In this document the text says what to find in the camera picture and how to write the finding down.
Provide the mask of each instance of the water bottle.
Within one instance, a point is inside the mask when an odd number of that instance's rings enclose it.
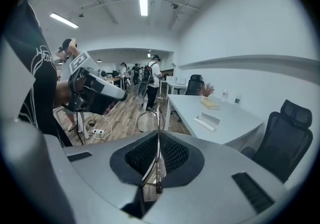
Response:
[[[241,98],[241,95],[240,93],[238,93],[235,97],[235,102],[234,102],[234,105],[235,106],[239,106],[240,105],[240,98]]]
[[[228,92],[227,90],[225,89],[222,93],[222,102],[227,102],[228,101]]]

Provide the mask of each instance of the black mesh chair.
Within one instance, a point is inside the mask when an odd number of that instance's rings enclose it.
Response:
[[[201,80],[201,75],[194,74],[190,77],[190,80],[188,82],[188,87],[185,91],[185,95],[199,95],[201,86],[203,86],[205,83]],[[177,90],[177,93],[180,94],[180,90],[182,88],[174,88]]]
[[[283,183],[289,178],[307,152],[313,134],[310,110],[286,100],[281,112],[272,112],[264,138],[257,152],[245,147],[242,153],[261,165]]]

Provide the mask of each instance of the potted plant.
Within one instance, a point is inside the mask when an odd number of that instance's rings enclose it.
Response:
[[[202,95],[202,99],[208,99],[208,96],[213,94],[215,91],[215,88],[211,86],[210,83],[202,85],[200,89],[200,93]]]

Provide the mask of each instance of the cap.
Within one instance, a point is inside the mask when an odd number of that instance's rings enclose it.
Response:
[[[160,60],[160,57],[157,55],[157,54],[154,54],[152,57],[151,57],[152,60],[158,60],[159,62],[161,61]]]
[[[64,42],[62,43],[62,50],[66,50],[69,47],[70,42],[72,41],[72,39],[67,38],[64,40]]]

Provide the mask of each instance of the white shirt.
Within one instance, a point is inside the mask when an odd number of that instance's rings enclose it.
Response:
[[[161,71],[160,71],[160,67],[157,63],[155,63],[154,61],[150,61],[148,63],[148,66],[151,67],[152,69],[152,76],[154,78],[154,83],[153,84],[150,84],[149,86],[151,87],[160,87],[160,82],[159,82],[159,78],[157,77],[157,75],[160,75],[161,74]]]
[[[122,67],[122,71],[121,71],[121,78],[124,78],[126,76],[127,73],[127,68],[126,67]]]

